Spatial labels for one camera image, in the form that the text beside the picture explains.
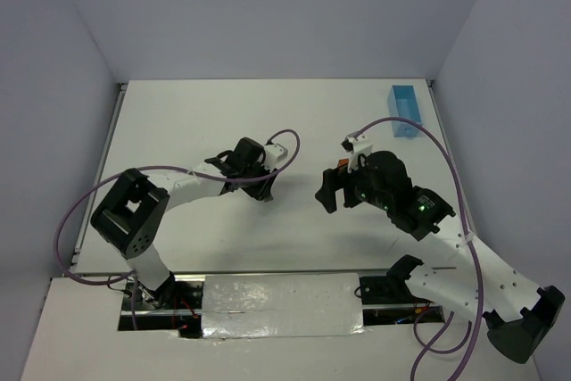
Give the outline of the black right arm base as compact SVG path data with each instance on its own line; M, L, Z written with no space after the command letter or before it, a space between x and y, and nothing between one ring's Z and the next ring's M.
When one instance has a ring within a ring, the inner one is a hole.
M360 300L363 324L366 327L443 323L442 307L413 296L409 289L386 275L359 277L353 294Z

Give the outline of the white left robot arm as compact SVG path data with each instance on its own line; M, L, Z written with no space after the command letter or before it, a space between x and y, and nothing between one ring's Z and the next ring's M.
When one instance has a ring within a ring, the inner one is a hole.
M256 201L270 201L275 181L270 174L287 155L282 145L261 145L243 137L235 149L208 158L190 171L145 175L138 169L125 170L95 209L91 226L135 271L152 305L161 308L174 302L179 291L174 274L153 244L165 213L237 190Z

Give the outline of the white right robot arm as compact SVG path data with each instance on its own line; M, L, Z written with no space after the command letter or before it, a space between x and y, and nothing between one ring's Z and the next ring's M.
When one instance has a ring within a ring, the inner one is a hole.
M337 191L344 207L374 206L418 244L387 271L393 292L483 321L488 340L509 360L523 364L532 357L563 307L561 291L525 278L476 235L462 233L452 206L414 185L394 153L359 154L324 170L315 197L329 213L337 209Z

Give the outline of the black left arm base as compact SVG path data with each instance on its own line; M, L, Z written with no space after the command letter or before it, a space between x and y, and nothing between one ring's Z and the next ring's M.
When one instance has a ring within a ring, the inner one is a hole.
M142 286L134 293L134 285L130 278L124 286L112 287L112 291L122 292L118 331L169 331L187 339L203 337L203 281L177 278L173 290L159 301Z

